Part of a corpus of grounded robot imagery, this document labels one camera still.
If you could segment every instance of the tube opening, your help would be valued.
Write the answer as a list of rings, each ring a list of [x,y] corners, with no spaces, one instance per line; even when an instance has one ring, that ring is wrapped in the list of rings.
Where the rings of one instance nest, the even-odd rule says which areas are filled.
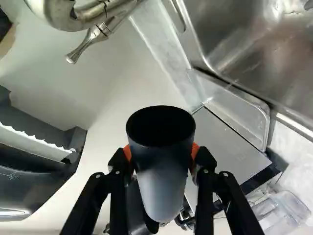
[[[195,132],[193,117],[173,106],[151,106],[128,119],[126,132],[133,141],[149,147],[169,146],[188,139]]]

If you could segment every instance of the black bracket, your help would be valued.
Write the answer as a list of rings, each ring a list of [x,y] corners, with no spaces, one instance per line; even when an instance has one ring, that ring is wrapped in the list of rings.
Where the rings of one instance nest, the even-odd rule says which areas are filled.
[[[128,235],[125,186],[131,179],[133,168],[119,148],[109,161],[108,175],[95,173],[88,179],[61,235],[92,234],[101,206],[111,193],[110,235]]]
[[[215,173],[215,159],[206,147],[200,147],[195,157],[198,204],[196,207],[195,235],[214,234],[213,193],[222,201],[233,235],[264,235],[244,193],[233,174]]]

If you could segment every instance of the black cylindrical tube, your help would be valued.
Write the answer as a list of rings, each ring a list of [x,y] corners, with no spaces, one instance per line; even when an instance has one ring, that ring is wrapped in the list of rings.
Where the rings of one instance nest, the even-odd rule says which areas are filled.
[[[185,110],[152,106],[135,112],[126,132],[146,213],[159,223],[182,206],[196,124]]]

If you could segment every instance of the stainless steel basin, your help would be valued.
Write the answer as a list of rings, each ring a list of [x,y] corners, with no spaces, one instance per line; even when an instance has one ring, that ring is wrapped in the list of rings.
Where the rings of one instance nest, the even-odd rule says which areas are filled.
[[[312,128],[313,9],[308,0],[172,0],[194,67]]]

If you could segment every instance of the faucet handle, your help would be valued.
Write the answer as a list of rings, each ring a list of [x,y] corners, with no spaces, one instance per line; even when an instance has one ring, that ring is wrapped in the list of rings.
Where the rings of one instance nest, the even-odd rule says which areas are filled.
[[[70,64],[76,64],[81,54],[92,44],[98,43],[100,41],[105,41],[109,38],[107,34],[100,30],[97,25],[92,26],[87,30],[87,34],[83,42],[72,52],[66,55],[66,60]]]

